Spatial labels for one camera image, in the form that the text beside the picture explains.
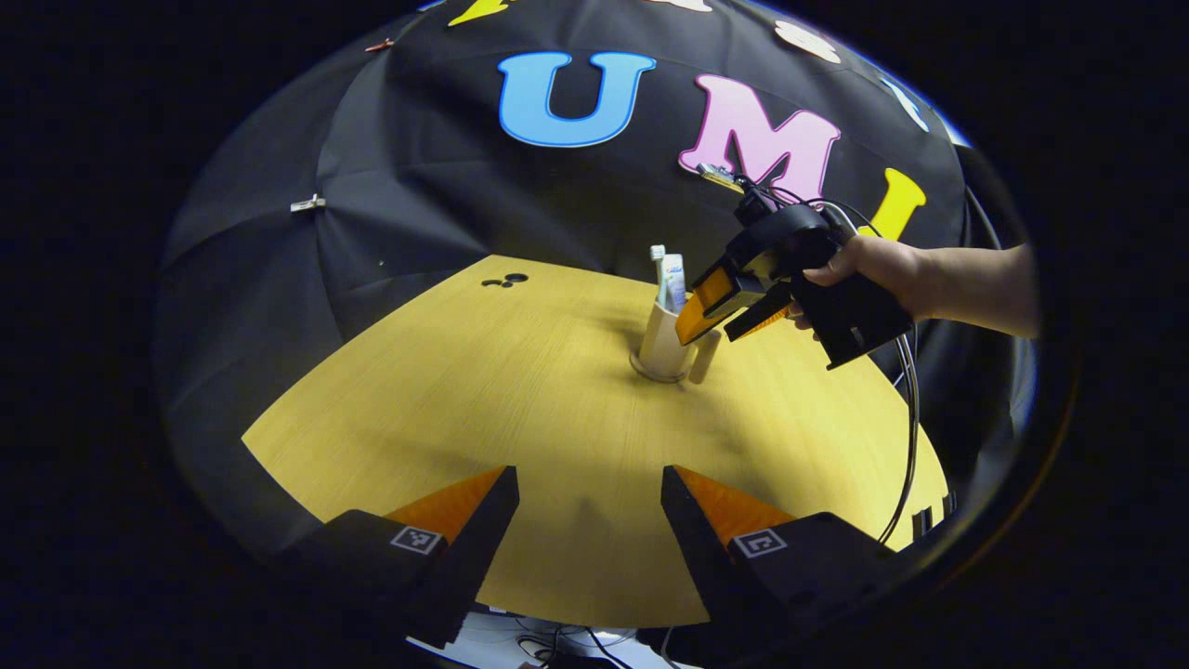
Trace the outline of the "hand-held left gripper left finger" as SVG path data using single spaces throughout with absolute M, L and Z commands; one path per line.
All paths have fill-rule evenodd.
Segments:
M 518 505 L 516 467 L 497 466 L 386 515 L 352 509 L 312 534 L 312 605 L 443 649 Z

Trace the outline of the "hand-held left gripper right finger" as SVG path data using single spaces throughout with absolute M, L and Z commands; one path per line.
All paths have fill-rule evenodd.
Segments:
M 757 654 L 814 635 L 870 601 L 897 551 L 830 512 L 792 517 L 682 466 L 661 505 L 706 623 L 680 625 L 678 654 Z

